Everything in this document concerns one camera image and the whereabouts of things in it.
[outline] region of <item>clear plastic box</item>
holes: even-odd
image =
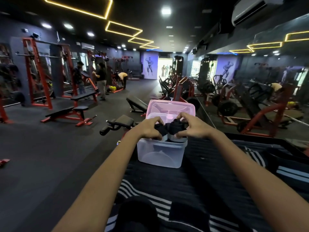
[[[172,122],[180,112],[195,116],[195,107],[190,103],[151,100],[146,119],[160,116],[165,123]],[[141,139],[137,143],[138,160],[147,164],[180,168],[187,142],[171,143],[151,139]]]

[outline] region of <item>pink lid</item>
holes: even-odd
[[[146,118],[151,113],[178,115],[180,112],[195,116],[195,106],[191,103],[153,99],[149,102]]]

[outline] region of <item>black hair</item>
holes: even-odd
[[[104,68],[104,67],[105,67],[104,63],[102,63],[102,62],[100,62],[100,63],[98,63],[98,64],[99,64],[99,66],[100,66],[101,68]]]

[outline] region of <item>forearm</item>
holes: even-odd
[[[223,133],[212,141],[275,231],[308,231],[309,204],[275,175],[258,165]]]
[[[126,167],[140,139],[134,129],[92,175],[53,232],[104,231]]]

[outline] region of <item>man in black shirt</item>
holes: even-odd
[[[82,79],[82,74],[80,73],[80,71],[83,68],[83,62],[79,61],[77,63],[77,67],[75,67],[73,69],[73,80],[74,83],[76,84],[77,88],[79,89],[79,94],[85,94],[86,90],[85,90],[85,85]]]
[[[98,73],[97,74],[95,72],[92,73],[96,76],[97,86],[101,94],[101,100],[105,101],[106,68],[105,64],[102,62],[100,62],[98,66],[99,66]]]

